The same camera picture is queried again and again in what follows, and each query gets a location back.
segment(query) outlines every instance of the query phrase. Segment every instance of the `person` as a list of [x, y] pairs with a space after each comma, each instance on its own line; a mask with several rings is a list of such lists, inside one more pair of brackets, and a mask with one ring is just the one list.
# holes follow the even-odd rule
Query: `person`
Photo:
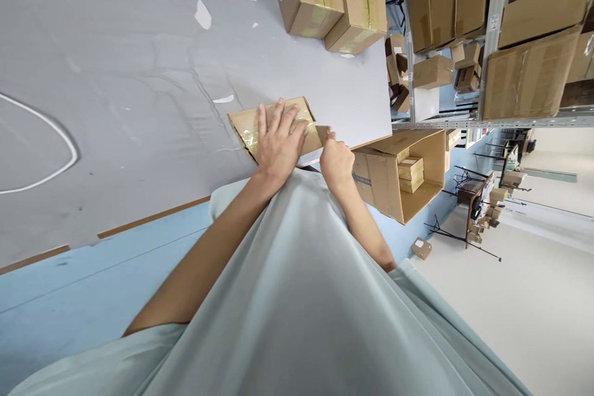
[[307, 131], [297, 112], [260, 105], [257, 171], [213, 193], [212, 225], [121, 339], [11, 394], [529, 394], [396, 268], [349, 147], [331, 132], [321, 174], [295, 168]]

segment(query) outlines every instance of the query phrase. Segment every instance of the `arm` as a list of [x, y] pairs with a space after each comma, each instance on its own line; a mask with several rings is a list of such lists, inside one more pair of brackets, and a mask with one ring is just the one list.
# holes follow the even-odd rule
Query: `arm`
[[396, 268], [396, 261], [361, 199], [351, 174], [355, 155], [344, 142], [337, 142], [335, 138], [334, 133], [329, 134], [320, 159], [326, 184], [342, 206], [351, 234], [382, 269], [390, 272]]
[[298, 110], [294, 106], [283, 114], [280, 100], [268, 126], [260, 104], [257, 172], [165, 279], [124, 336], [157, 325], [188, 323], [194, 317], [250, 227], [295, 168], [306, 136], [305, 123], [297, 124], [290, 134]]

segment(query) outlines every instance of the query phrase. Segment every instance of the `open cardboard box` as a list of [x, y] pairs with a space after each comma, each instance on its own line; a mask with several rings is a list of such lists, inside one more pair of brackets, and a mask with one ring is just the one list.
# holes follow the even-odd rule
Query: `open cardboard box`
[[[397, 130], [392, 137], [354, 150], [353, 177], [361, 198], [384, 215], [407, 224], [444, 188], [446, 134], [443, 130]], [[398, 163], [423, 158], [424, 182], [409, 194], [400, 192]]]
[[[299, 105], [299, 113], [291, 126], [291, 130], [295, 128], [298, 122], [306, 121], [308, 123], [308, 135], [303, 144], [301, 157], [297, 161], [297, 167], [305, 167], [320, 160], [322, 149], [325, 141], [325, 134], [327, 132], [326, 126], [317, 126], [316, 119], [309, 107], [309, 103], [305, 97], [285, 100], [285, 111], [288, 111], [293, 105]], [[270, 123], [272, 112], [276, 104], [266, 106], [266, 114]], [[230, 113], [229, 120], [231, 125], [243, 141], [243, 144], [250, 154], [250, 156], [258, 162], [258, 109], [251, 108], [250, 110], [243, 110], [238, 113]]]

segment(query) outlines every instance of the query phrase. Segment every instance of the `right hand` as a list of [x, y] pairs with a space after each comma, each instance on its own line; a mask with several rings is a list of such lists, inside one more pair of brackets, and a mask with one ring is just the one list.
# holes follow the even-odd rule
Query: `right hand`
[[342, 141], [336, 140], [336, 133], [328, 134], [320, 158], [322, 175], [330, 192], [336, 196], [354, 184], [353, 163], [355, 154]]

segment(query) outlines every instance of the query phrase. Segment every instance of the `left hand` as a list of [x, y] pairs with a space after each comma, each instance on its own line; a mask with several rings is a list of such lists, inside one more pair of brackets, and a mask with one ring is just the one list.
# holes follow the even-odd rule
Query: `left hand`
[[285, 184], [289, 175], [297, 166], [301, 150], [307, 136], [307, 124], [300, 122], [291, 133], [291, 125], [299, 111], [293, 105], [283, 112], [285, 101], [279, 99], [270, 124], [267, 124], [266, 108], [260, 104], [258, 109], [258, 171], [257, 176], [274, 195]]

